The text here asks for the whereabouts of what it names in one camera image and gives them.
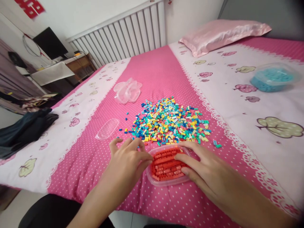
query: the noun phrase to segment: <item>finger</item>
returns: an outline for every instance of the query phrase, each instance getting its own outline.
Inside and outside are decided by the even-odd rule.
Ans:
[[[128,146],[130,150],[137,150],[137,147],[139,147],[140,151],[145,152],[145,144],[141,141],[140,138],[136,138],[133,140],[133,142],[130,143]]]
[[[193,169],[188,167],[181,168],[181,171],[189,177],[207,196],[212,195],[213,192],[201,176]]]
[[[194,158],[191,158],[186,154],[177,154],[175,155],[174,159],[186,163],[200,175],[204,174],[205,167],[198,160],[195,160]]]
[[[145,160],[151,160],[153,161],[154,158],[152,157],[151,154],[148,154],[147,152],[142,152],[142,151],[134,151],[135,157],[136,157],[136,162],[139,164],[140,161],[145,161]]]
[[[132,138],[127,138],[126,141],[121,145],[121,149],[125,149],[132,142]]]
[[[194,153],[196,153],[199,156],[201,160],[203,160],[203,158],[208,158],[213,155],[213,153],[208,151],[206,148],[200,146],[196,142],[182,141],[179,142],[178,145],[190,148],[191,150],[194,151]]]
[[[122,138],[115,138],[114,140],[112,140],[112,142],[109,143],[111,154],[114,154],[118,150],[116,144],[121,143],[122,141],[123,141]]]
[[[135,172],[135,183],[139,180],[140,176],[142,173],[145,171],[145,169],[152,163],[151,160],[148,161],[143,161],[142,163],[139,164],[136,172]]]

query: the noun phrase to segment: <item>fingernail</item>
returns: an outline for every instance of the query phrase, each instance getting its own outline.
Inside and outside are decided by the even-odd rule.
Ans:
[[[187,170],[186,168],[181,168],[181,171],[182,171],[184,174],[188,175],[188,170]]]

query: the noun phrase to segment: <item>floor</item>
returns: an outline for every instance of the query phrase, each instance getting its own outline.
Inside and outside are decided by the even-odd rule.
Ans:
[[[28,209],[43,196],[44,194],[22,190],[9,207],[0,213],[0,227],[17,228]],[[147,224],[165,223],[157,219],[125,211],[114,211],[109,217],[115,228],[143,228]]]

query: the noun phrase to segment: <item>bed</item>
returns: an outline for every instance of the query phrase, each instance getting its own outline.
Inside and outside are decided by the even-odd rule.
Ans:
[[[276,93],[255,90],[249,80],[255,67],[273,62],[303,74],[303,53],[302,41],[255,37],[198,59],[175,42],[106,64],[53,107],[60,117],[38,141],[0,160],[0,183],[81,203],[111,159],[109,142],[132,137],[118,129],[132,127],[146,99],[174,96],[176,102],[198,108],[209,120],[212,134],[204,147],[296,217],[303,202],[304,80]],[[113,87],[131,77],[143,84],[141,94],[135,103],[119,104]],[[120,120],[118,129],[107,140],[96,139],[112,118]],[[282,133],[274,134],[271,128],[281,124]],[[215,148],[213,140],[223,147]],[[149,143],[146,150],[155,147]],[[190,227],[239,227],[194,183],[155,187],[146,172],[117,210]]]

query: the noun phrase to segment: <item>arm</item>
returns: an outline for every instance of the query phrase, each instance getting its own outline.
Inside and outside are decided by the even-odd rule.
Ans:
[[[143,142],[127,139],[118,149],[114,139],[110,143],[111,161],[98,184],[88,194],[68,228],[97,228],[129,195],[153,157],[145,152]]]
[[[244,228],[287,228],[296,223],[215,154],[195,142],[183,141],[179,145],[192,149],[200,158],[197,161],[177,154],[176,160],[190,166],[182,168],[182,172],[233,221]]]

